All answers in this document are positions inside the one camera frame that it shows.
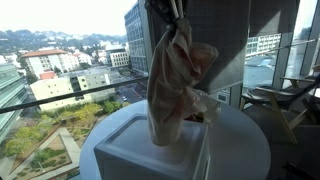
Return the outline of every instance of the apartment building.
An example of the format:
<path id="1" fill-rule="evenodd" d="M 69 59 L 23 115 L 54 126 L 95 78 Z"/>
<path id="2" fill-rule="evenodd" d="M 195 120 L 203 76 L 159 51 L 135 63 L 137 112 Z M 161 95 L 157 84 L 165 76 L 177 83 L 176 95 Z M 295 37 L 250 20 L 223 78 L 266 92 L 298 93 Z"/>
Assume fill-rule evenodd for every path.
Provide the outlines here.
<path id="1" fill-rule="evenodd" d="M 129 53 L 126 47 L 122 45 L 109 46 L 106 50 L 106 62 L 112 67 L 121 67 L 129 65 Z"/>
<path id="2" fill-rule="evenodd" d="M 83 52 L 75 52 L 73 56 L 78 59 L 79 63 L 88 63 L 92 65 L 92 57 Z"/>
<path id="3" fill-rule="evenodd" d="M 38 78 L 40 73 L 55 67 L 62 72 L 76 70 L 79 67 L 75 57 L 58 49 L 27 52 L 22 55 L 22 58 L 25 58 L 29 70 Z"/>
<path id="4" fill-rule="evenodd" d="M 129 65 L 129 55 L 127 52 L 111 53 L 112 67 L 121 67 Z"/>
<path id="5" fill-rule="evenodd" d="M 247 41 L 246 54 L 274 49 L 279 46 L 281 34 L 272 34 L 266 36 L 250 37 Z"/>
<path id="6" fill-rule="evenodd" d="M 139 3 L 124 16 L 132 69 L 148 73 Z"/>
<path id="7" fill-rule="evenodd" d="M 28 98 L 24 80 L 12 64 L 0 64 L 0 108 L 23 103 Z M 0 143 L 4 140 L 22 110 L 0 114 Z"/>
<path id="8" fill-rule="evenodd" d="M 109 71 L 105 69 L 90 69 L 64 73 L 59 78 L 39 80 L 30 85 L 37 100 L 88 90 L 111 84 Z M 115 94 L 115 89 L 107 89 L 83 96 L 67 98 L 40 105 L 41 110 L 54 110 L 77 103 L 101 101 Z"/>

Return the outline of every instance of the green tree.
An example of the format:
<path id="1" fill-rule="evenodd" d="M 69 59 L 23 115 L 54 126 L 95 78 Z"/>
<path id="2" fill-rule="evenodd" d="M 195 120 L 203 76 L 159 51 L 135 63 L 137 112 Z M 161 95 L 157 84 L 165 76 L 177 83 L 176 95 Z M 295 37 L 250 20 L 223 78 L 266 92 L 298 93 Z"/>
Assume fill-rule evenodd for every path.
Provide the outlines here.
<path id="1" fill-rule="evenodd" d="M 80 51 L 80 52 L 85 52 L 82 44 L 80 44 L 79 51 Z"/>
<path id="2" fill-rule="evenodd" d="M 113 104 L 113 107 L 114 107 L 113 112 L 117 111 L 117 110 L 119 110 L 121 108 L 121 104 L 119 102 L 114 101 L 114 102 L 111 102 L 111 103 Z"/>
<path id="3" fill-rule="evenodd" d="M 26 79 L 27 79 L 27 82 L 29 84 L 32 84 L 32 83 L 38 81 L 38 77 L 36 75 L 32 74 L 31 72 L 28 72 L 28 71 L 27 71 L 27 74 L 26 74 Z"/>
<path id="4" fill-rule="evenodd" d="M 57 66 L 54 66 L 53 71 L 54 71 L 55 73 L 61 73 L 61 69 L 59 69 Z"/>
<path id="5" fill-rule="evenodd" d="M 43 134 L 37 130 L 37 126 L 32 126 L 21 127 L 14 136 L 17 139 L 29 139 L 31 141 L 35 141 L 41 139 Z"/>
<path id="6" fill-rule="evenodd" d="M 22 69 L 25 69 L 28 72 L 30 72 L 30 69 L 28 68 L 28 64 L 25 58 L 18 56 L 17 62 L 20 63 L 20 66 Z"/>
<path id="7" fill-rule="evenodd" d="M 35 157 L 34 157 L 34 161 L 36 161 L 36 163 L 38 163 L 38 161 L 40 163 L 43 163 L 45 160 L 49 159 L 50 158 L 50 154 L 48 151 L 41 151 L 40 149 L 37 149 L 35 151 Z"/>
<path id="8" fill-rule="evenodd" d="M 92 121 L 95 118 L 95 113 L 98 112 L 101 107 L 97 104 L 86 104 L 80 110 L 77 110 L 74 115 L 81 121 Z"/>
<path id="9" fill-rule="evenodd" d="M 104 103 L 103 111 L 104 111 L 105 113 L 111 114 L 111 113 L 114 112 L 114 110 L 115 110 L 115 107 L 114 107 L 114 105 L 113 105 L 112 102 L 106 101 L 106 102 Z"/>
<path id="10" fill-rule="evenodd" d="M 89 69 L 91 66 L 88 63 L 80 63 L 80 68 L 81 69 Z"/>
<path id="11" fill-rule="evenodd" d="M 89 56 L 92 56 L 92 53 L 94 52 L 94 48 L 87 48 L 84 52 Z"/>
<path id="12" fill-rule="evenodd" d="M 13 138 L 9 140 L 5 145 L 5 154 L 7 156 L 12 156 L 14 154 L 22 153 L 32 145 L 32 142 L 28 138 L 18 139 Z"/>
<path id="13" fill-rule="evenodd" d="M 111 101 L 111 102 L 112 102 L 112 101 L 115 101 L 115 99 L 114 99 L 113 96 L 110 96 L 108 100 Z"/>

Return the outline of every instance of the black chair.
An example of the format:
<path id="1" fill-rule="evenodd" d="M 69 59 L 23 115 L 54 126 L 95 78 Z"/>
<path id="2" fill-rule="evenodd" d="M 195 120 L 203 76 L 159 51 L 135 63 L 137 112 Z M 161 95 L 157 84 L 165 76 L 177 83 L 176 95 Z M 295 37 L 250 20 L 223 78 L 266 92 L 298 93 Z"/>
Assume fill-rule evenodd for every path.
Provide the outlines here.
<path id="1" fill-rule="evenodd" d="M 243 110 L 245 104 L 251 103 L 262 109 L 271 115 L 274 115 L 280 120 L 285 132 L 287 133 L 290 141 L 297 143 L 297 140 L 292 132 L 292 129 L 296 127 L 302 120 L 304 120 L 309 110 L 304 109 L 302 112 L 292 109 L 292 105 L 296 102 L 301 102 L 303 97 L 306 96 L 312 89 L 319 86 L 320 74 L 318 74 L 314 80 L 310 79 L 293 79 L 284 78 L 291 81 L 293 88 L 291 89 L 275 89 L 268 86 L 256 87 L 255 89 L 249 89 L 247 93 L 242 95 L 240 110 Z M 299 81 L 310 82 L 305 87 L 300 87 Z M 283 111 L 293 112 L 296 114 L 295 118 L 291 121 L 283 114 Z"/>
<path id="2" fill-rule="evenodd" d="M 283 169 L 286 170 L 284 178 L 279 178 L 279 180 L 296 180 L 298 177 L 301 180 L 316 180 L 313 176 L 311 176 L 306 171 L 298 168 L 292 162 L 286 162 L 283 166 Z"/>

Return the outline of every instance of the round table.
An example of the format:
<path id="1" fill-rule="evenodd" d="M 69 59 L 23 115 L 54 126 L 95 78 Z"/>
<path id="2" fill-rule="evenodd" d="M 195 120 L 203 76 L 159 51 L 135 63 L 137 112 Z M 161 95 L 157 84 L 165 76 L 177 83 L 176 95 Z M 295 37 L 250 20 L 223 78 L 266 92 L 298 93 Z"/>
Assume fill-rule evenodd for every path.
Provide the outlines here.
<path id="1" fill-rule="evenodd" d="M 147 114 L 146 100 L 118 110 L 91 131 L 81 150 L 81 179 L 101 179 L 93 148 L 136 113 Z M 266 179 L 271 159 L 269 144 L 247 115 L 221 104 L 219 119 L 208 133 L 211 154 L 208 179 Z"/>

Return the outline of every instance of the glass window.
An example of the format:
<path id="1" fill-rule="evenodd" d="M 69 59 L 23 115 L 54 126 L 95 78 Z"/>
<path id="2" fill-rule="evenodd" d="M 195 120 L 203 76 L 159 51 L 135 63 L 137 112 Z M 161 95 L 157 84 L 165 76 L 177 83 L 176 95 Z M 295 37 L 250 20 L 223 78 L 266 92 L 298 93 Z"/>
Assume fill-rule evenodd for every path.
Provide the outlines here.
<path id="1" fill-rule="evenodd" d="M 316 5 L 317 0 L 300 1 L 292 44 L 298 44 L 309 40 Z M 298 46 L 292 46 L 290 48 L 290 55 L 285 74 L 286 77 L 294 77 L 300 74 L 306 47 L 307 44 L 302 44 Z M 283 83 L 283 88 L 286 88 L 290 85 L 290 81 L 285 80 Z"/>
<path id="2" fill-rule="evenodd" d="M 251 39 L 258 40 L 258 38 L 262 39 L 264 37 L 252 37 Z M 272 85 L 278 51 L 259 53 L 259 51 L 261 52 L 263 50 L 260 48 L 257 52 L 257 47 L 262 46 L 262 43 L 264 42 L 258 41 L 257 43 L 251 44 L 251 46 L 247 46 L 252 48 L 246 49 L 243 92 L 246 92 L 247 89 L 253 89 L 257 86 Z M 278 46 L 279 44 L 278 42 L 273 41 L 272 43 L 275 46 Z"/>

